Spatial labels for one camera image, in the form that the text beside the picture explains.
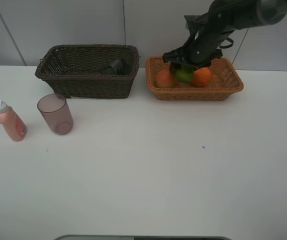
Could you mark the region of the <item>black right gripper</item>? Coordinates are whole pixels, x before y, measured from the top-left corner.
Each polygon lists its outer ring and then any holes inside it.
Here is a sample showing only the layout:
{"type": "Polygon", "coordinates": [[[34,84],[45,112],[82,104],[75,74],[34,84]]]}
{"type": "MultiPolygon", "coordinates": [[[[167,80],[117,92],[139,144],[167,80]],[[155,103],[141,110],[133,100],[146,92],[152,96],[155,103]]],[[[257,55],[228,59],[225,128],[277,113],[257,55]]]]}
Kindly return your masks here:
{"type": "Polygon", "coordinates": [[[211,61],[223,53],[218,49],[223,42],[223,25],[219,19],[206,15],[185,15],[189,37],[181,46],[163,54],[162,59],[171,62],[169,72],[176,74],[181,65],[187,65],[187,72],[194,74],[198,68],[209,67],[211,61]]]}

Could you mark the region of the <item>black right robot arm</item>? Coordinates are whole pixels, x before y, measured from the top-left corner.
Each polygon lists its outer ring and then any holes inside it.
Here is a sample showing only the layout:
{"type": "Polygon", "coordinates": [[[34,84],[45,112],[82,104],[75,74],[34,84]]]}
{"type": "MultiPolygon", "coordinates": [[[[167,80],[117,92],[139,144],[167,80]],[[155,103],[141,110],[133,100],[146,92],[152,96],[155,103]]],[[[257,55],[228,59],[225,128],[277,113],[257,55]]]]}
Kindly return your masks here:
{"type": "Polygon", "coordinates": [[[187,41],[163,54],[165,63],[179,70],[209,67],[233,46],[230,35],[237,30],[275,25],[287,14],[287,0],[215,0],[202,15],[185,15],[187,41]]]}

